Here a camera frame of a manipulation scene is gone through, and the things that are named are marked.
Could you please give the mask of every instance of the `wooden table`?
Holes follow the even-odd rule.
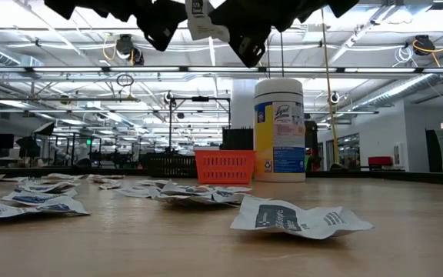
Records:
[[[253,186],[256,196],[302,208],[346,206],[375,229],[325,241],[236,231],[237,208],[175,208],[84,181],[76,199],[91,216],[0,222],[0,276],[443,276],[443,185]],[[0,198],[14,187],[0,183]]]

